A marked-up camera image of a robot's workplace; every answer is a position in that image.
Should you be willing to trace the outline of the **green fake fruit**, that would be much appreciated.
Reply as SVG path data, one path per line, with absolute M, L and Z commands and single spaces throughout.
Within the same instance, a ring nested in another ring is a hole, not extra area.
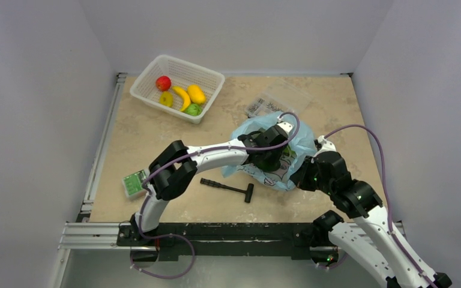
M 184 110 L 184 113 L 190 116 L 199 116 L 202 113 L 202 111 L 203 108 L 200 105 L 191 103 Z

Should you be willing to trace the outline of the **yellow fake banana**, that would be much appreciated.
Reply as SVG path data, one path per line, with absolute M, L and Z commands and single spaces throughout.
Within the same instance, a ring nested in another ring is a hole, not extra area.
M 171 89 L 182 99 L 183 103 L 179 111 L 184 112 L 189 105 L 191 105 L 191 98 L 189 97 L 187 91 L 185 91 L 182 87 L 172 86 Z

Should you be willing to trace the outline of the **yellow round fake fruit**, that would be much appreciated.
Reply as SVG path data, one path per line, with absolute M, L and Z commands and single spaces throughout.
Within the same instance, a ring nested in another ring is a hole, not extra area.
M 158 102 L 166 107 L 172 107 L 173 105 L 173 95 L 169 91 L 164 91 L 161 93 L 161 96 Z

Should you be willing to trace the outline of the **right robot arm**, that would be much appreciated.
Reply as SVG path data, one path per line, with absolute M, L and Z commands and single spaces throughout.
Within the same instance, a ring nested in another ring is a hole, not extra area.
M 329 195 L 368 236 L 366 241 L 336 212 L 329 210 L 312 224 L 312 239 L 332 243 L 359 263 L 381 287 L 450 287 L 443 272 L 432 269 L 388 220 L 388 210 L 366 182 L 353 179 L 343 157 L 334 151 L 306 157 L 290 177 L 301 190 Z

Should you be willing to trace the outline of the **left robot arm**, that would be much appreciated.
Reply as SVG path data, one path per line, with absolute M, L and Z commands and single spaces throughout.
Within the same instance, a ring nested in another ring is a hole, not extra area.
M 131 237 L 139 245 L 152 243 L 167 204 L 182 195 L 198 173 L 247 164 L 266 169 L 278 167 L 293 132 L 294 125 L 279 122 L 263 132 L 242 134 L 216 145 L 186 146 L 181 140 L 172 142 L 150 164 L 149 175 L 142 181 L 148 194 L 133 217 L 136 225 Z

